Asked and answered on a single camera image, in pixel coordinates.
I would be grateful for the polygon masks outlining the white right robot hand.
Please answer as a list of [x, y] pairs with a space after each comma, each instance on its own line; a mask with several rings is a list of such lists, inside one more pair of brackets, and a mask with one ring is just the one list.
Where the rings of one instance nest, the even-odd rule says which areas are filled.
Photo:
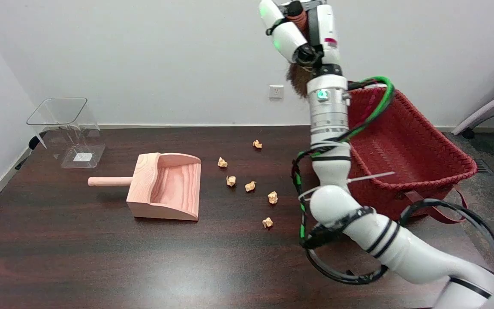
[[325, 0], [292, 0], [281, 5], [261, 0], [259, 15], [275, 49], [291, 64], [311, 68], [316, 78], [341, 76], [335, 18]]

